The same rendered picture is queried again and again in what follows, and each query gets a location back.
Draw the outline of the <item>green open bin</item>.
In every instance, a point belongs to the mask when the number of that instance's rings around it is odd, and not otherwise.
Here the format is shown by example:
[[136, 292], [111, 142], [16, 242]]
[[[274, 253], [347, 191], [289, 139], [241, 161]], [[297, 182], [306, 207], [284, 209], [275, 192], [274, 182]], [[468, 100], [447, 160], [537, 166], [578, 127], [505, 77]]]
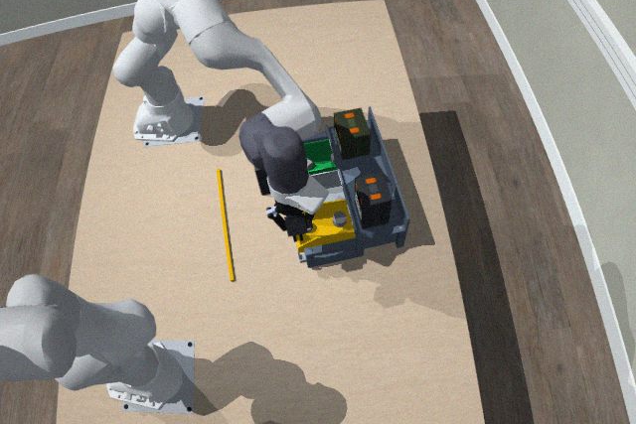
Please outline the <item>green open bin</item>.
[[313, 162], [308, 170], [310, 175], [337, 170], [336, 163], [331, 160], [329, 139], [304, 144], [306, 157]]

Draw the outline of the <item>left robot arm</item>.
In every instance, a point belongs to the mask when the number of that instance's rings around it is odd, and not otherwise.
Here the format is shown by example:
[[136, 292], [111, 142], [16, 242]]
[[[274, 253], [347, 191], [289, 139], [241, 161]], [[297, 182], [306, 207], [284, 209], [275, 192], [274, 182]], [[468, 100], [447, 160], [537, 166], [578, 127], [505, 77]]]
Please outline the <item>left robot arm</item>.
[[136, 37], [113, 66], [121, 84], [140, 86], [145, 94], [133, 126], [135, 140], [173, 142], [193, 123], [194, 112], [173, 72], [158, 67], [179, 28], [205, 67], [260, 71], [280, 95], [282, 101], [243, 122], [238, 137], [247, 159], [265, 169], [272, 197], [315, 214], [329, 192], [308, 173], [302, 141], [317, 134], [320, 111], [265, 44], [238, 29], [220, 0], [137, 1]]

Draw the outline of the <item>yellow bar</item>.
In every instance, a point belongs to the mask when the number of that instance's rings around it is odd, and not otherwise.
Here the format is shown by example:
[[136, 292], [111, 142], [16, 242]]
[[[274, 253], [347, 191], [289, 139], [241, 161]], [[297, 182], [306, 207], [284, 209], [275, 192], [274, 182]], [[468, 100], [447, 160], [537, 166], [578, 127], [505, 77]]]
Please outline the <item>yellow bar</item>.
[[235, 278], [234, 278], [233, 266], [232, 266], [232, 258], [231, 258], [230, 244], [229, 244], [229, 236], [228, 236], [228, 229], [227, 229], [227, 221], [226, 221], [226, 213], [225, 213], [224, 196], [223, 196], [223, 188], [222, 188], [222, 179], [221, 179], [221, 170], [220, 169], [217, 169], [217, 176], [218, 176], [218, 185], [219, 185], [219, 194], [220, 194], [220, 203], [221, 203], [221, 212], [222, 212], [225, 244], [226, 244], [226, 251], [227, 251], [227, 259], [228, 259], [228, 266], [229, 266], [229, 272], [230, 272], [230, 279], [231, 279], [231, 282], [232, 282], [232, 281], [235, 281]]

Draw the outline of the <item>grey metal shelf rack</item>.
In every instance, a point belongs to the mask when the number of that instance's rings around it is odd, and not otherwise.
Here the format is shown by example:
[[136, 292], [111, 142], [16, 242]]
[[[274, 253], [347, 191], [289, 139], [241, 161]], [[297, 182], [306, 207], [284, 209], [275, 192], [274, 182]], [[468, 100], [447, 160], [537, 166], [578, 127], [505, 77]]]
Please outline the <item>grey metal shelf rack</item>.
[[[303, 254], [297, 252], [300, 263], [307, 262], [308, 268], [361, 257], [364, 256], [364, 249], [383, 244], [395, 242], [397, 248], [404, 246], [410, 218], [371, 106], [369, 106], [368, 120], [366, 121], [371, 133], [370, 155], [342, 160], [334, 126], [328, 127], [326, 125], [325, 132], [317, 133], [302, 141], [305, 144], [329, 139], [356, 235], [356, 238], [304, 248], [305, 253]], [[355, 206], [355, 178], [380, 172], [384, 173], [392, 197], [390, 220], [387, 224], [362, 229]]]

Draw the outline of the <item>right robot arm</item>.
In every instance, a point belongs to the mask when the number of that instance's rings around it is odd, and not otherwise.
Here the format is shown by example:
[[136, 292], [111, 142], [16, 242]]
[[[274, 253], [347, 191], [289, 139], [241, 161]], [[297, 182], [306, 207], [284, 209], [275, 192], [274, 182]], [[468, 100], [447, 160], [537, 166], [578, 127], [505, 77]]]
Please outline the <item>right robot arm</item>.
[[134, 299], [93, 303], [41, 275], [20, 278], [0, 306], [0, 417], [1, 380], [106, 384], [111, 398], [159, 410], [182, 385], [182, 366], [150, 343], [156, 330]]

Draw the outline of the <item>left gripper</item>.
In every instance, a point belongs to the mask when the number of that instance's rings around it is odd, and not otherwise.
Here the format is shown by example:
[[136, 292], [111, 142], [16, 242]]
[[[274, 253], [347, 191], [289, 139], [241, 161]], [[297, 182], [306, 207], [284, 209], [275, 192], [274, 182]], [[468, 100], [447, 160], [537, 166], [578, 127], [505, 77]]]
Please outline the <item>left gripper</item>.
[[[288, 213], [297, 213], [297, 212], [300, 212], [300, 214], [303, 213], [303, 211], [298, 208], [292, 207], [290, 205], [284, 205], [284, 204], [278, 203], [277, 201], [275, 201], [274, 208], [271, 208], [271, 207], [266, 208], [266, 211], [267, 211], [267, 217], [270, 219], [273, 219], [274, 222], [283, 231], [286, 231], [285, 220], [279, 213], [284, 214], [286, 216], [288, 216]], [[306, 212], [305, 218], [307, 217], [311, 217], [311, 219], [313, 219], [314, 214], [309, 214], [308, 212]]]

